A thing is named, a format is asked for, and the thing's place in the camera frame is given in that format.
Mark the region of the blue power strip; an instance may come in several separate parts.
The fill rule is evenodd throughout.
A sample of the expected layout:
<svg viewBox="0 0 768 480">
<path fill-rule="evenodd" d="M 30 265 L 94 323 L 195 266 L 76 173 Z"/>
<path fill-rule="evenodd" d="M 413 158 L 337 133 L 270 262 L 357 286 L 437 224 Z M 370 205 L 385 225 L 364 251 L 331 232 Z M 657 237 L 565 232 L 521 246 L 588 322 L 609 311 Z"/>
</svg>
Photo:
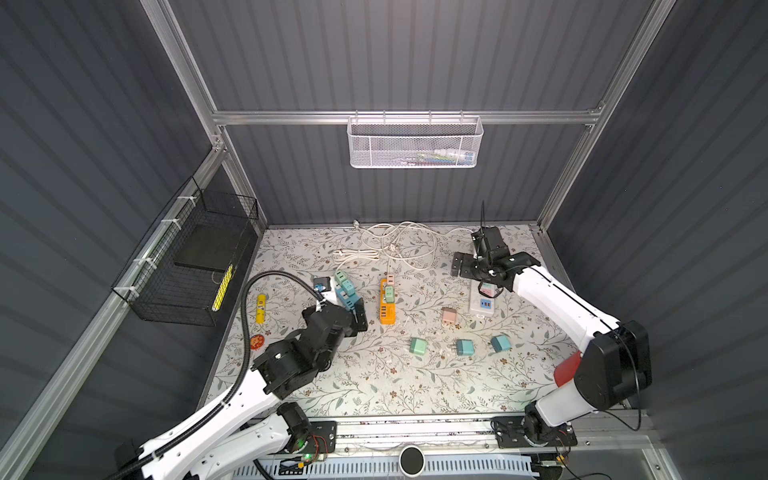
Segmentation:
<svg viewBox="0 0 768 480">
<path fill-rule="evenodd" d="M 335 290 L 340 304 L 343 305 L 353 315 L 358 316 L 362 298 L 357 293 L 356 288 L 356 294 L 352 296 L 347 296 L 341 289 L 340 285 L 337 285 Z"/>
</svg>

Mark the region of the orange power strip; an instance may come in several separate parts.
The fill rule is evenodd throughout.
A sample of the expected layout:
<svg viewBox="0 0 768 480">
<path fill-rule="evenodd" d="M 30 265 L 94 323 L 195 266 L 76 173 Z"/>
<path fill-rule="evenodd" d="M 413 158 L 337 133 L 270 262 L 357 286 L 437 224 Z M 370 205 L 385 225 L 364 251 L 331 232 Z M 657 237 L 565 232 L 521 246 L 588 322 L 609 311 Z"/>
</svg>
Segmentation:
<svg viewBox="0 0 768 480">
<path fill-rule="evenodd" d="M 379 296 L 379 321 L 382 325 L 394 325 L 396 322 L 396 305 L 388 304 L 384 300 L 384 288 L 386 286 L 386 279 L 380 281 L 380 296 Z"/>
</svg>

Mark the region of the white power strip pastel sockets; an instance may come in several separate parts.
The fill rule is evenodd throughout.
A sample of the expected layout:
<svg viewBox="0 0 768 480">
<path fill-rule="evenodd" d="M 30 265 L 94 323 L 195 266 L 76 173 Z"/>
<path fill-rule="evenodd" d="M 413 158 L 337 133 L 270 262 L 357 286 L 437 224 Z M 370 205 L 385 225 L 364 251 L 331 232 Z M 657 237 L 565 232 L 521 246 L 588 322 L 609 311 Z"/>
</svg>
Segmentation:
<svg viewBox="0 0 768 480">
<path fill-rule="evenodd" d="M 478 317 L 492 317 L 495 312 L 496 286 L 479 281 L 471 281 L 469 289 L 469 312 Z"/>
</svg>

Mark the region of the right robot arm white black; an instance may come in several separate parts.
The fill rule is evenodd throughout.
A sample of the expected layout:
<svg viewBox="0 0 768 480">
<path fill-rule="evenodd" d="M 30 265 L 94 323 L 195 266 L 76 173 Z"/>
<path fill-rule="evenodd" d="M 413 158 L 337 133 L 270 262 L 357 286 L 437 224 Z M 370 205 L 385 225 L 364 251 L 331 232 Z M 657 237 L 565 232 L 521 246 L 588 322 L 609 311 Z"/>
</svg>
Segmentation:
<svg viewBox="0 0 768 480">
<path fill-rule="evenodd" d="M 534 305 L 578 348 L 555 374 L 557 388 L 525 407 L 517 430 L 533 446 L 557 441 L 569 424 L 609 410 L 652 384 L 647 330 L 599 310 L 557 280 L 527 252 L 512 252 L 496 227 L 471 233 L 473 251 L 456 252 L 451 275 L 510 291 Z"/>
</svg>

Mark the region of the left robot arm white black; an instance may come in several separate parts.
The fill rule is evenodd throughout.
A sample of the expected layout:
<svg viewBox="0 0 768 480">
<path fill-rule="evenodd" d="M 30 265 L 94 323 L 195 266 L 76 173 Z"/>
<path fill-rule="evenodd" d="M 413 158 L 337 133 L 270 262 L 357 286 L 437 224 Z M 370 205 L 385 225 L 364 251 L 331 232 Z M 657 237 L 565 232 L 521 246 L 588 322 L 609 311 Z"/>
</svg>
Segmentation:
<svg viewBox="0 0 768 480">
<path fill-rule="evenodd" d="M 245 340 L 245 357 L 234 383 L 177 426 L 141 445 L 113 478 L 200 479 L 204 468 L 221 463 L 214 450 L 242 435 L 257 440 L 249 453 L 251 459 L 302 447 L 309 421 L 287 399 L 330 369 L 343 339 L 367 331 L 365 303 L 343 297 L 331 301 L 292 273 L 267 270 L 244 284 L 239 297 L 242 316 L 247 314 L 251 288 L 268 277 L 286 278 L 312 296 L 314 305 L 302 312 L 304 328 L 269 344 L 256 358 L 250 357 L 250 342 Z"/>
</svg>

